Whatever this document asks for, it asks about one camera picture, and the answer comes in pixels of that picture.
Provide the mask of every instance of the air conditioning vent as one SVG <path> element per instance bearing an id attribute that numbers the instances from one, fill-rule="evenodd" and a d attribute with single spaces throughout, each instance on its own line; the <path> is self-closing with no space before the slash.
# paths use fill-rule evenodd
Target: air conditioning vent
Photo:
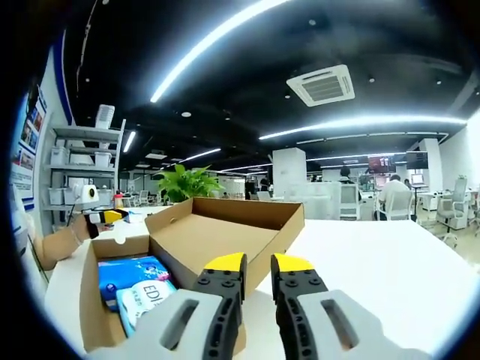
<path id="1" fill-rule="evenodd" d="M 355 98 L 352 79 L 346 65 L 304 73 L 288 79 L 286 84 L 308 107 Z"/>

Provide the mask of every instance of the blue package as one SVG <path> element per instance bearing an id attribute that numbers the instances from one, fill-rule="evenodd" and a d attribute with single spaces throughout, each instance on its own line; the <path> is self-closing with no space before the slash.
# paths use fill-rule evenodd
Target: blue package
<path id="1" fill-rule="evenodd" d="M 100 294 L 110 310 L 117 311 L 117 290 L 128 289 L 144 280 L 166 281 L 167 269 L 154 257 L 118 259 L 98 263 Z"/>
<path id="2" fill-rule="evenodd" d="M 127 337 L 135 332 L 137 321 L 143 314 L 159 305 L 175 291 L 176 288 L 168 280 L 140 281 L 130 289 L 117 291 L 116 298 L 121 324 Z"/>

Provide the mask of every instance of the black ceiling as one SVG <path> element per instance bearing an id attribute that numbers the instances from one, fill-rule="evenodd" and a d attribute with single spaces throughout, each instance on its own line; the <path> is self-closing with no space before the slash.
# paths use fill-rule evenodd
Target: black ceiling
<path id="1" fill-rule="evenodd" d="M 402 152 L 425 136 L 443 138 L 420 132 L 454 134 L 461 126 L 356 124 L 258 138 L 365 116 L 468 119 L 480 105 L 473 57 L 426 1 L 290 0 L 214 43 L 157 103 L 150 102 L 155 89 L 191 48 L 255 1 L 107 2 L 98 0 L 92 13 L 78 86 L 90 11 L 67 28 L 64 69 L 78 124 L 93 125 L 98 106 L 109 104 L 116 108 L 112 126 L 125 118 L 126 129 L 137 132 L 121 157 L 125 169 L 140 161 L 161 167 L 219 147 L 185 165 L 222 170 L 265 164 L 272 150 L 291 146 L 305 150 L 307 158 Z M 289 78 L 340 64 L 349 68 L 354 100 L 307 107 L 293 93 L 285 98 Z M 372 136 L 378 133 L 396 134 Z M 321 141 L 301 143 L 315 139 Z M 145 159 L 152 149 L 167 158 Z"/>

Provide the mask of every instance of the open cardboard box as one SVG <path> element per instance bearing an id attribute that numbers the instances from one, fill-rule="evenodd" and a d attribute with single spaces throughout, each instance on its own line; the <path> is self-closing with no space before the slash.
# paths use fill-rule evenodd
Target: open cardboard box
<path id="1" fill-rule="evenodd" d="M 174 283 L 190 289 L 203 267 L 215 257 L 247 254 L 246 296 L 270 271 L 270 256 L 285 253 L 302 230 L 302 204 L 193 198 L 145 220 L 149 235 L 92 241 L 82 273 L 79 314 L 85 350 L 112 347 L 126 339 L 120 317 L 102 302 L 98 261 L 154 255 Z M 246 346 L 245 328 L 238 331 L 235 354 Z"/>

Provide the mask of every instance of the green plant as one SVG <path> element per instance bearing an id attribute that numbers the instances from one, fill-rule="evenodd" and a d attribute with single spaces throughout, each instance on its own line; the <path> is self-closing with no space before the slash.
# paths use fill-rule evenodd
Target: green plant
<path id="1" fill-rule="evenodd" d="M 218 184 L 217 178 L 206 174 L 209 167 L 197 170 L 185 170 L 181 164 L 175 165 L 175 172 L 161 172 L 163 178 L 159 181 L 160 191 L 166 191 L 163 198 L 173 203 L 180 203 L 191 197 L 211 197 L 212 191 L 223 187 Z"/>

